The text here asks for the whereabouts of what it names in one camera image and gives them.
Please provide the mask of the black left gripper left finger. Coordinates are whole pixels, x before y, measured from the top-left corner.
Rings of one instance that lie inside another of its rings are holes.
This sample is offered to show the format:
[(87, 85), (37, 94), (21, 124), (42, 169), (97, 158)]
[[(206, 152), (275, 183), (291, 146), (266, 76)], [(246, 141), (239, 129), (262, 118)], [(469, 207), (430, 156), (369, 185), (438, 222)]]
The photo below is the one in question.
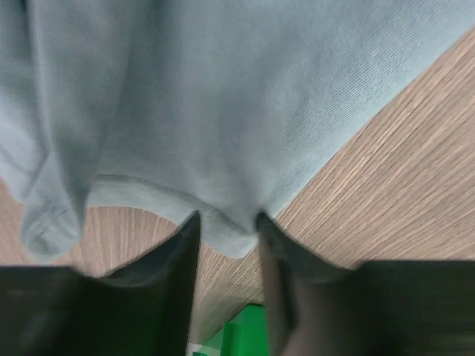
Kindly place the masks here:
[(200, 216), (104, 277), (70, 267), (1, 267), (3, 355), (184, 355)]

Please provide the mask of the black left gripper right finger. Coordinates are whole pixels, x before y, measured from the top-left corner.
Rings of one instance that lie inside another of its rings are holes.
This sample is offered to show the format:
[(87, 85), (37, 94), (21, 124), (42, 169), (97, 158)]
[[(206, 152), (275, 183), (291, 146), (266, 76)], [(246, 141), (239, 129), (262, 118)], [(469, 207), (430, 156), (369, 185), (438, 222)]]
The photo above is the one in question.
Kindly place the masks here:
[(272, 355), (472, 355), (474, 263), (334, 266), (271, 218), (256, 229)]

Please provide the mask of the blue t shirt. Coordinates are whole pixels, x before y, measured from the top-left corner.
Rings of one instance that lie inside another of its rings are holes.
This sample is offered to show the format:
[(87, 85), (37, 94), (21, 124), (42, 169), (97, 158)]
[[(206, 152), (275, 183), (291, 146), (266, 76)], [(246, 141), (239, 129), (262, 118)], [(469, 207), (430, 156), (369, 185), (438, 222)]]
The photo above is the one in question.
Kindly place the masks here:
[(472, 1), (3, 1), (1, 177), (49, 261), (89, 205), (245, 257), (361, 127), (474, 25)]

